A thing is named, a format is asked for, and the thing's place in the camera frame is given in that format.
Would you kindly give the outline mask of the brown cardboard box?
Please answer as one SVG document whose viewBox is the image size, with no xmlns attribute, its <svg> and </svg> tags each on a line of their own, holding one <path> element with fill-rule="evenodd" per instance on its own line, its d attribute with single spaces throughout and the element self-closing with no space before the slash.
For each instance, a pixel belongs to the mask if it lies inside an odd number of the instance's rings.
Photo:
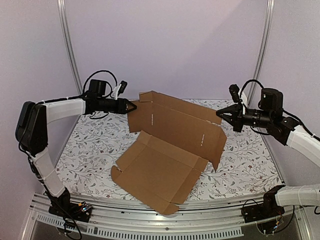
<svg viewBox="0 0 320 240">
<path fill-rule="evenodd" d="M 118 158 L 114 183 L 162 215 L 179 210 L 207 164 L 217 169 L 227 136 L 216 111 L 149 91 L 127 116 L 135 142 Z"/>
</svg>

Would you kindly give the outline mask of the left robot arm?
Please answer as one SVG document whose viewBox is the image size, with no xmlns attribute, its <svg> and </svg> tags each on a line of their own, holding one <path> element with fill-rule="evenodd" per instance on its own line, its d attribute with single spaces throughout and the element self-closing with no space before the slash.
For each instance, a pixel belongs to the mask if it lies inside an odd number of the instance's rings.
<svg viewBox="0 0 320 240">
<path fill-rule="evenodd" d="M 59 198 L 67 190 L 59 179 L 49 154 L 48 124 L 95 112 L 125 115 L 136 109 L 137 105 L 126 98 L 70 97 L 38 103 L 26 101 L 19 115 L 15 138 L 20 151 L 31 161 L 31 166 L 35 168 L 35 174 L 48 195 Z"/>
</svg>

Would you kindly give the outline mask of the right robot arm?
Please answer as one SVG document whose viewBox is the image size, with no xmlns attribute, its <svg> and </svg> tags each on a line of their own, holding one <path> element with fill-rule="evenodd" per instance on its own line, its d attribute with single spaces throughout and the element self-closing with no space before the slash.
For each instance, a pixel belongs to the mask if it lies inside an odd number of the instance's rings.
<svg viewBox="0 0 320 240">
<path fill-rule="evenodd" d="M 241 132 L 244 126 L 265 129 L 282 145 L 289 147 L 316 166 L 320 164 L 320 139 L 307 131 L 298 117 L 291 113 L 283 116 L 283 94 L 274 88 L 262 88 L 258 109 L 248 108 L 241 98 L 242 91 L 236 84 L 229 87 L 233 105 L 220 109 L 216 115 Z M 258 213 L 269 218 L 278 207 L 320 205 L 320 185 L 285 186 L 279 185 L 266 192 Z"/>
</svg>

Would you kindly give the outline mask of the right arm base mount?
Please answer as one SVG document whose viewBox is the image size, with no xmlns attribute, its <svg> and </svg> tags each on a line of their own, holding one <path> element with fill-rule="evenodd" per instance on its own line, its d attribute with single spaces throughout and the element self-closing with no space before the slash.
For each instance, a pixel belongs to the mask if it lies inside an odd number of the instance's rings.
<svg viewBox="0 0 320 240">
<path fill-rule="evenodd" d="M 263 202 L 257 203 L 255 200 L 253 205 L 246 206 L 249 200 L 246 200 L 241 209 L 241 215 L 245 223 L 257 222 L 275 217 L 271 223 L 259 223 L 257 229 L 264 235 L 274 235 L 279 225 L 283 223 L 283 214 L 285 209 L 279 206 L 275 199 L 274 193 L 265 193 Z"/>
</svg>

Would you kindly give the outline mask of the aluminium front rail frame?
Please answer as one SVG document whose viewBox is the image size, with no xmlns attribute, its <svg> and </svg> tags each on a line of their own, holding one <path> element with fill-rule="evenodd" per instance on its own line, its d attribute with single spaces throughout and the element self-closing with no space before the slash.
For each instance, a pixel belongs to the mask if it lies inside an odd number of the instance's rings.
<svg viewBox="0 0 320 240">
<path fill-rule="evenodd" d="M 85 240 L 310 240 L 312 233 L 305 210 L 286 207 L 275 233 L 273 218 L 245 222 L 242 207 L 262 202 L 261 194 L 187 201 L 178 212 L 164 216 L 136 200 L 72 195 L 71 200 L 91 203 L 89 222 L 79 222 Z"/>
</svg>

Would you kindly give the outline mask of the right aluminium corner post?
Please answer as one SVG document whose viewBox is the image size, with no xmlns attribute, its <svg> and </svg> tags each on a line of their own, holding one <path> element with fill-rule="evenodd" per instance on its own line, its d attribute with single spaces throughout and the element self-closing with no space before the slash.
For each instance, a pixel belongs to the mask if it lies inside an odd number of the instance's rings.
<svg viewBox="0 0 320 240">
<path fill-rule="evenodd" d="M 270 36 L 272 20 L 273 20 L 273 13 L 275 8 L 275 0 L 268 0 L 266 5 L 266 12 L 265 12 L 265 19 L 264 19 L 264 27 L 262 31 L 262 39 L 261 44 L 258 52 L 257 62 L 255 65 L 253 78 L 255 80 L 259 80 L 260 73 L 263 67 L 264 58 L 267 51 L 268 40 Z"/>
</svg>

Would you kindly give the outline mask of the aluminium corner post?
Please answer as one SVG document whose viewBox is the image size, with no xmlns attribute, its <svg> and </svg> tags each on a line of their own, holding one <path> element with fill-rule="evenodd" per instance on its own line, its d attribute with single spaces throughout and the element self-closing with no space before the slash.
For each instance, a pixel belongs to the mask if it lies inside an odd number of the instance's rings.
<svg viewBox="0 0 320 240">
<path fill-rule="evenodd" d="M 262 31 L 262 39 L 261 44 L 258 52 L 257 62 L 255 65 L 253 78 L 255 80 L 259 80 L 260 73 L 263 67 L 264 58 L 267 51 L 268 40 L 270 36 L 272 20 L 273 20 L 273 13 L 275 8 L 275 0 L 268 0 L 266 5 L 266 12 L 265 12 L 265 19 L 264 19 L 264 27 Z"/>
<path fill-rule="evenodd" d="M 61 25 L 61 30 L 62 30 L 62 36 L 64 39 L 64 45 L 68 57 L 68 61 L 70 64 L 70 69 L 71 73 L 73 76 L 74 84 L 76 87 L 76 90 L 78 94 L 80 95 L 83 91 L 82 88 L 82 83 L 78 71 L 78 66 L 73 50 L 73 45 L 72 45 L 72 39 L 71 39 L 71 33 L 69 29 L 69 24 L 68 24 L 68 18 L 67 18 L 67 10 L 66 10 L 66 3 L 64 0 L 57 0 L 57 9 L 58 9 L 58 14 L 59 14 L 59 20 L 60 20 L 60 25 Z"/>
</svg>

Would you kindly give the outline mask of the left aluminium corner post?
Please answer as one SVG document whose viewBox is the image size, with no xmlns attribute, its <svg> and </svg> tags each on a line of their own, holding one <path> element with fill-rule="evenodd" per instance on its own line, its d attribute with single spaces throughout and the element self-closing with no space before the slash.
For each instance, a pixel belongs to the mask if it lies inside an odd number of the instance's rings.
<svg viewBox="0 0 320 240">
<path fill-rule="evenodd" d="M 68 18 L 67 18 L 67 10 L 66 10 L 66 3 L 64 0 L 57 0 L 57 9 L 58 9 L 58 14 L 59 14 L 59 20 L 60 20 L 60 25 L 61 25 L 61 30 L 62 30 L 62 36 L 64 39 L 64 45 L 68 57 L 68 61 L 70 64 L 70 69 L 71 73 L 73 76 L 74 84 L 76 87 L 76 90 L 78 94 L 80 95 L 83 91 L 82 88 L 82 83 L 78 71 L 78 66 L 73 50 L 73 45 L 72 45 L 72 39 L 71 39 L 71 33 L 69 29 L 69 24 L 68 24 Z"/>
</svg>

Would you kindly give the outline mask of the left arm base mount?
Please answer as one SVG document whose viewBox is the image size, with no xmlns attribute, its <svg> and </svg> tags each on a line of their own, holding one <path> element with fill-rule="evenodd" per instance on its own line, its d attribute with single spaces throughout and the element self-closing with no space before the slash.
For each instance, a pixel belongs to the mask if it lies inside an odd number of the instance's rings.
<svg viewBox="0 0 320 240">
<path fill-rule="evenodd" d="M 68 193 L 62 194 L 60 197 L 54 197 L 48 194 L 50 199 L 50 207 L 48 212 L 52 215 L 64 217 L 67 219 L 73 219 L 80 222 L 88 223 L 93 206 L 85 201 L 79 203 L 73 203 L 70 201 L 70 195 Z"/>
</svg>

